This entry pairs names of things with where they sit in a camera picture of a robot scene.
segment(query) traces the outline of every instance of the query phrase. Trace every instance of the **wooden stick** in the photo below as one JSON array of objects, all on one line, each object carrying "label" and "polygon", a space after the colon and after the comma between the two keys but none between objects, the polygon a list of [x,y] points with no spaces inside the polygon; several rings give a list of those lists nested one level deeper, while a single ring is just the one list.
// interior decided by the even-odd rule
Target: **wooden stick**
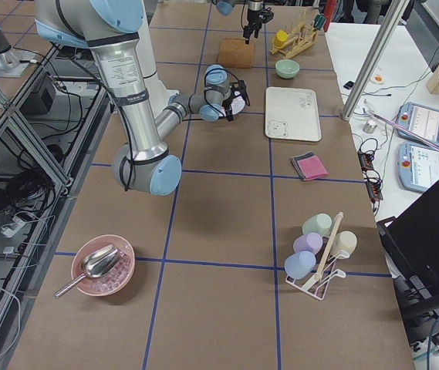
[{"label": "wooden stick", "polygon": [[324,268],[326,266],[327,258],[329,258],[330,249],[333,247],[334,239],[337,235],[337,230],[339,229],[339,225],[341,224],[341,220],[343,219],[344,214],[343,212],[339,212],[334,217],[334,225],[333,229],[330,232],[329,240],[327,241],[326,249],[324,250],[324,254],[322,255],[322,258],[320,259],[319,267],[317,268],[316,273],[313,275],[315,281],[319,281],[322,278],[322,272],[324,271]]}]

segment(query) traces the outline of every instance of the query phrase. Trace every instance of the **black computer monitor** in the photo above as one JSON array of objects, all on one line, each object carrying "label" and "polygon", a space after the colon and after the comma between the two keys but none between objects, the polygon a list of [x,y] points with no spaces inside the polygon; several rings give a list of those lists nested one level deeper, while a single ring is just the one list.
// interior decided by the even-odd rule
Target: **black computer monitor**
[{"label": "black computer monitor", "polygon": [[384,246],[401,274],[418,276],[432,296],[439,295],[439,181],[387,229],[393,243]]}]

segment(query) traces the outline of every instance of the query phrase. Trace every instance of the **white cutting board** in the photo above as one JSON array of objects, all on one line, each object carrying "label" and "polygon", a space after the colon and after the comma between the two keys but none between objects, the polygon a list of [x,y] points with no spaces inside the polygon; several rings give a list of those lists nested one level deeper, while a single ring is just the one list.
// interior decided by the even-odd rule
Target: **white cutting board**
[{"label": "white cutting board", "polygon": [[268,87],[265,91],[265,135],[286,140],[322,139],[315,91]]}]

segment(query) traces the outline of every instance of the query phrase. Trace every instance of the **scoop handle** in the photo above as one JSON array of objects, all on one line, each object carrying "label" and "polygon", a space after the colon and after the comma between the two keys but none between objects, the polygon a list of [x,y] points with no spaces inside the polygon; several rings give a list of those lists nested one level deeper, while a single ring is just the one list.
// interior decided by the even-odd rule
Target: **scoop handle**
[{"label": "scoop handle", "polygon": [[84,273],[77,276],[75,279],[70,281],[67,285],[65,285],[63,288],[61,288],[59,291],[57,291],[54,296],[55,298],[60,298],[62,295],[64,295],[67,291],[75,287],[79,282],[81,282],[83,279],[86,278],[86,275]]}]

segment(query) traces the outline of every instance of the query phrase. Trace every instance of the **blue cable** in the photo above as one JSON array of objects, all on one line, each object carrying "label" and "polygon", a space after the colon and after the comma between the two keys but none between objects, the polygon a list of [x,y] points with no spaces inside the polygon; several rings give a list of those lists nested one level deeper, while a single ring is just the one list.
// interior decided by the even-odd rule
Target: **blue cable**
[{"label": "blue cable", "polygon": [[427,370],[430,370],[430,348],[432,344],[432,335],[434,334],[435,326],[439,322],[439,317],[435,320],[434,324],[430,329],[430,334],[428,335],[428,346],[427,346]]}]

